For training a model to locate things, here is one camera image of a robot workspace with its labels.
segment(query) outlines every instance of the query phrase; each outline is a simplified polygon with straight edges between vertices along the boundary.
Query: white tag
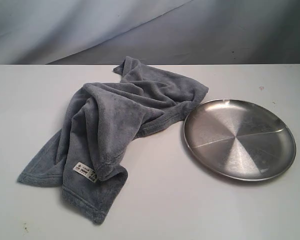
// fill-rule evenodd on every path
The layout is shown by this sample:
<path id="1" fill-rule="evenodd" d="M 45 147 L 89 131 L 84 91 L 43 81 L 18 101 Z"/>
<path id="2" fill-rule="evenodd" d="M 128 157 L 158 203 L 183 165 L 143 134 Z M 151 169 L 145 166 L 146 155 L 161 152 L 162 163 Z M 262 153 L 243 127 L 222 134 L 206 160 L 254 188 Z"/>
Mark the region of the white tag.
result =
<path id="1" fill-rule="evenodd" d="M 87 179 L 89 179 L 93 183 L 95 183 L 97 181 L 96 172 L 92 168 L 88 167 L 87 165 L 84 165 L 81 162 L 78 162 L 74 166 L 73 170 L 75 170 L 77 173 L 85 176 Z"/>

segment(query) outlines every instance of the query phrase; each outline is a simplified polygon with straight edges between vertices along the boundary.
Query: gray towel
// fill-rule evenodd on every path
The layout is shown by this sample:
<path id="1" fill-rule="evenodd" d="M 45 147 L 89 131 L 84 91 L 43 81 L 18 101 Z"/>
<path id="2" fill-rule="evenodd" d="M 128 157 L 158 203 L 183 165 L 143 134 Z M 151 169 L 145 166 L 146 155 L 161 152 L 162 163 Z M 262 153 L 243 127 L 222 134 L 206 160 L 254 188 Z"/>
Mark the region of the gray towel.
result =
<path id="1" fill-rule="evenodd" d="M 101 224 L 125 184 L 127 145 L 182 121 L 208 88 L 126 57 L 120 83 L 86 83 L 72 97 L 63 127 L 20 174 L 20 183 L 62 185 L 63 198 Z"/>

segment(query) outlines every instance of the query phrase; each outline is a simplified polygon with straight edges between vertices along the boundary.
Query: metal plate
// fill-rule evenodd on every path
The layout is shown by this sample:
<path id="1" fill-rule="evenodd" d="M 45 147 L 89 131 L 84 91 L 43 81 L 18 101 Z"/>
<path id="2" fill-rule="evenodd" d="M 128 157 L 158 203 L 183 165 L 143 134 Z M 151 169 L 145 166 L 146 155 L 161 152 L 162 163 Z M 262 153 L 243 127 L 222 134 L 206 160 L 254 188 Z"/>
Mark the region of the metal plate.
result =
<path id="1" fill-rule="evenodd" d="M 246 101 L 203 103 L 187 116 L 183 131 L 187 146 L 202 164 L 238 180 L 274 178 L 296 156 L 296 143 L 285 123 Z"/>

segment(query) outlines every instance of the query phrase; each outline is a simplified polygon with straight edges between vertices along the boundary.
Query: white tabletop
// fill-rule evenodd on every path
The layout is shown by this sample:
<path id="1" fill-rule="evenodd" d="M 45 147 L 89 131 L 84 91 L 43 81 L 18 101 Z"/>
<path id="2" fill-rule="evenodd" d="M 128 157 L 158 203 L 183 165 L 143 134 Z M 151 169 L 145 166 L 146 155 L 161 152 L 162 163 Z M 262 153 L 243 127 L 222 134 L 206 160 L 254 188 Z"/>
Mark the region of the white tabletop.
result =
<path id="1" fill-rule="evenodd" d="M 114 66 L 0 65 L 0 239 L 300 240 L 300 65 L 166 65 L 210 88 L 204 101 L 261 105 L 292 131 L 297 154 L 281 177 L 243 183 L 219 177 L 182 144 L 182 122 L 133 141 L 128 180 L 104 223 L 64 203 L 59 187 L 16 179 L 61 128 L 71 96 L 87 82 L 118 82 Z"/>

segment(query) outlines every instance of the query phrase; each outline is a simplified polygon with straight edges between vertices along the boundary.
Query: stainless steel plate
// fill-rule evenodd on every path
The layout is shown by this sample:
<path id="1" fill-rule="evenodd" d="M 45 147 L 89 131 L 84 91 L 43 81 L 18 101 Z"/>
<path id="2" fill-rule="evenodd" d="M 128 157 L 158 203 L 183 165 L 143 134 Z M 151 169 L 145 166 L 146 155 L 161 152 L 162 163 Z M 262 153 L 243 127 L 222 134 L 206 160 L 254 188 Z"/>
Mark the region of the stainless steel plate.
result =
<path id="1" fill-rule="evenodd" d="M 186 144 L 202 164 L 238 180 L 274 178 L 296 156 L 296 143 L 285 123 L 246 101 L 203 103 L 187 116 L 183 130 Z"/>

